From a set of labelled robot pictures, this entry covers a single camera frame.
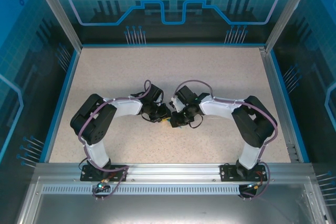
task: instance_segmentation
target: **white arm segment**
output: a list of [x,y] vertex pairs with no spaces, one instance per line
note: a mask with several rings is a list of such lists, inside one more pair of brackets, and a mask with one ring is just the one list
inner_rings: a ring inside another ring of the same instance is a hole
[[[123,115],[137,115],[139,114],[142,103],[139,100],[118,100],[111,102],[113,106],[117,108],[116,113],[113,118],[118,118]],[[104,167],[109,161],[109,156],[106,154],[104,139],[102,139],[97,144],[88,145],[86,144],[86,148],[90,154],[92,160],[99,166]]]
[[[201,108],[202,112],[205,115],[218,115],[223,118],[228,118],[231,120],[233,120],[232,112],[234,111],[234,109],[240,106],[241,106],[240,104],[235,104],[235,103],[225,103],[225,102],[214,101],[211,95],[208,95],[207,97],[205,97],[199,104],[199,107]],[[252,169],[257,164],[257,159],[258,159],[260,151],[261,151],[261,148],[255,148],[255,147],[250,146],[248,143],[245,143],[243,152],[241,156],[239,157],[239,163],[248,170]]]

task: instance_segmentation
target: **glass wall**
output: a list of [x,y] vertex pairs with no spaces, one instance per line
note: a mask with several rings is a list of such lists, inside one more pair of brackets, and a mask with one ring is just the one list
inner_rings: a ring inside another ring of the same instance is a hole
[[0,0],[0,216],[15,223],[73,47],[45,0]]
[[301,0],[274,52],[309,159],[335,174],[336,0]]
[[287,0],[60,0],[84,44],[265,43]]

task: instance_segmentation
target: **enclosure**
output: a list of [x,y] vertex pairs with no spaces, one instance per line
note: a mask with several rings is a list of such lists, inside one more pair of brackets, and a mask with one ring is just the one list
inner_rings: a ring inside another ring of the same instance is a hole
[[[334,223],[336,0],[0,7],[3,223]],[[220,168],[245,148],[233,120],[205,115],[196,129],[171,128],[126,115],[104,144],[113,165],[130,168],[119,187],[110,183],[110,198],[95,201],[70,121],[91,94],[127,97],[146,79],[166,104],[189,79],[209,83],[215,97],[263,103],[278,136],[261,159],[270,168],[262,197],[238,197],[249,181],[223,181]]]

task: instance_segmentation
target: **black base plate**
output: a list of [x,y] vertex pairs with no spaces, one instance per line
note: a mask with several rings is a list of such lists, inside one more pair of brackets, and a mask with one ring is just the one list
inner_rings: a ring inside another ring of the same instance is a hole
[[[125,167],[124,165],[112,165],[110,169],[116,169],[116,168],[121,168]],[[80,174],[80,181],[102,181],[103,175],[98,175],[97,170],[92,167],[91,165],[83,165],[82,168],[82,173]],[[119,172],[116,172],[116,174],[110,178],[110,182],[118,182],[123,174],[124,170],[121,170]],[[126,181],[127,175],[122,179],[122,181]]]
[[230,164],[225,164],[225,165],[220,165],[219,166],[219,172],[221,175],[221,181],[222,182],[242,182],[242,181],[249,181],[249,182],[259,182],[260,177],[256,172],[265,172],[263,175],[263,181],[267,181],[267,174],[266,174],[266,169],[264,165],[256,165],[253,167],[251,170],[251,173],[247,176],[246,179],[242,179],[238,174],[237,174],[237,167],[236,165],[230,165]]

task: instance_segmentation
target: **table surface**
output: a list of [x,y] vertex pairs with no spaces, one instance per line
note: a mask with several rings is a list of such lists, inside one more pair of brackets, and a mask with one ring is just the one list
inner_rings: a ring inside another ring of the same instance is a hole
[[[255,95],[279,122],[258,48],[84,48],[50,162],[77,163],[85,157],[70,120],[89,95],[128,96],[143,91],[146,79],[164,90],[166,103],[175,88],[189,79],[209,83],[221,98]],[[188,87],[196,94],[208,92],[198,83]],[[113,163],[233,163],[244,141],[233,121],[217,116],[205,116],[196,129],[173,129],[169,122],[149,123],[138,115],[113,120],[104,144]],[[279,135],[267,146],[262,160],[290,162],[280,124]]]

